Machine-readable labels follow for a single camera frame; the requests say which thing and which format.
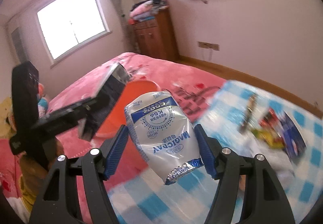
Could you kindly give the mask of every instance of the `folded clothes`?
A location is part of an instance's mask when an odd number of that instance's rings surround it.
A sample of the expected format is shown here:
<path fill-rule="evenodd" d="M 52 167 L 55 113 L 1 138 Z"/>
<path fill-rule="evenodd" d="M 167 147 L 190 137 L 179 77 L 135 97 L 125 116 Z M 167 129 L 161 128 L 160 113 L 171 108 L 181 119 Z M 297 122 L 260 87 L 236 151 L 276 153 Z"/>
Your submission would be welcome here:
<path fill-rule="evenodd" d="M 138 19 L 139 22 L 144 22 L 146 20 L 151 20 L 151 19 L 154 19 L 155 17 L 145 17 L 145 18 L 141 18 L 141 19 Z"/>
<path fill-rule="evenodd" d="M 143 3 L 147 2 L 147 1 L 149 1 L 149 0 L 141 1 L 141 2 L 139 2 L 139 3 L 137 3 L 137 4 L 134 4 L 134 5 L 132 6 L 132 8 L 131 8 L 130 12 L 134 11 L 137 7 L 139 7 L 141 4 L 143 4 Z M 152 0 L 152 2 L 153 2 L 154 4 L 160 4 L 161 0 Z"/>
<path fill-rule="evenodd" d="M 132 19 L 133 20 L 139 20 L 141 18 L 146 18 L 146 17 L 151 17 L 151 16 L 152 16 L 151 15 L 151 12 L 150 11 L 147 11 L 147 12 L 144 12 L 142 14 L 139 14 L 139 15 L 134 16 Z"/>
<path fill-rule="evenodd" d="M 134 16 L 140 15 L 152 9 L 152 0 L 146 1 L 145 3 L 141 4 L 140 6 L 136 7 L 135 10 L 130 12 L 129 16 L 133 18 Z"/>
<path fill-rule="evenodd" d="M 136 16 L 141 15 L 145 12 L 149 12 L 150 16 L 158 14 L 159 10 L 166 9 L 168 7 L 167 0 L 148 0 L 143 3 L 138 3 L 135 9 L 130 12 L 130 18 L 135 19 Z"/>

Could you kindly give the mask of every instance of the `blue white checkered blanket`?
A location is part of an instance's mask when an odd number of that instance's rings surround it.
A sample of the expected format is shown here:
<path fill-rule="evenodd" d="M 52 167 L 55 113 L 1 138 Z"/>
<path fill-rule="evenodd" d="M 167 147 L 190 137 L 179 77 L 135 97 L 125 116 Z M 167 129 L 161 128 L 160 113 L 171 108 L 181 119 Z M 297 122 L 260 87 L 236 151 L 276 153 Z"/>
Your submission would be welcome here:
<path fill-rule="evenodd" d="M 261 99 L 258 111 L 271 106 L 277 114 L 291 113 L 302 127 L 307 149 L 298 165 L 293 165 L 295 178 L 286 194 L 295 221 L 299 223 L 316 202 L 323 187 L 323 134 L 322 120 L 306 110 L 250 85 L 227 81 L 211 101 L 210 108 L 199 119 L 202 123 L 208 112 L 217 110 L 220 121 L 211 136 L 222 134 L 222 126 L 237 128 L 250 95 L 256 92 Z M 109 192 L 113 208 L 120 223 L 204 223 L 213 201 L 218 181 L 211 179 L 204 168 L 182 177 L 177 183 L 165 186 L 163 181 L 148 169 L 135 179 L 121 184 Z M 242 198 L 236 202 L 233 223 L 239 221 Z"/>

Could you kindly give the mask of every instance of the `yogurt pouch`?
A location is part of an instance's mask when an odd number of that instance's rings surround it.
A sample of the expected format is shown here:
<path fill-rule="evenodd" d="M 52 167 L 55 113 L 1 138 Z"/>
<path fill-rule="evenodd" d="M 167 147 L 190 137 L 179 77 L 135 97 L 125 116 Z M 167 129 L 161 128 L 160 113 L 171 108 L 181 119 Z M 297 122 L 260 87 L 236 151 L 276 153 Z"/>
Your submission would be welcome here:
<path fill-rule="evenodd" d="M 169 92 L 149 92 L 125 107 L 130 138 L 165 185 L 203 166 L 193 126 Z"/>

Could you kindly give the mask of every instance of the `wooden cabinet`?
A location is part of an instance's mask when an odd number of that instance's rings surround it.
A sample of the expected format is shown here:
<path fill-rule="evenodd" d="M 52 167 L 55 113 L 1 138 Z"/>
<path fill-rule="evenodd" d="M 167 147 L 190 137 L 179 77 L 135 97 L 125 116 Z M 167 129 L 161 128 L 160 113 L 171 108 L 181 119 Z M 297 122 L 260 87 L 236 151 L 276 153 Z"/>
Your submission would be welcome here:
<path fill-rule="evenodd" d="M 179 57 L 174 29 L 168 9 L 154 19 L 133 25 L 139 49 L 143 55 L 169 61 Z"/>

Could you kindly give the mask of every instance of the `window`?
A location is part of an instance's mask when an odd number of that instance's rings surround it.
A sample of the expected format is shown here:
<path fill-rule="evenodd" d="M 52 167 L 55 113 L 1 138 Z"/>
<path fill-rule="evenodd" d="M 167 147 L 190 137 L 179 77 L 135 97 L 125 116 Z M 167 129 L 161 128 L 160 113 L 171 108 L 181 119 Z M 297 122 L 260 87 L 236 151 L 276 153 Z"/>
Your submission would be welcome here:
<path fill-rule="evenodd" d="M 37 15 L 53 59 L 106 31 L 95 0 L 55 0 Z"/>

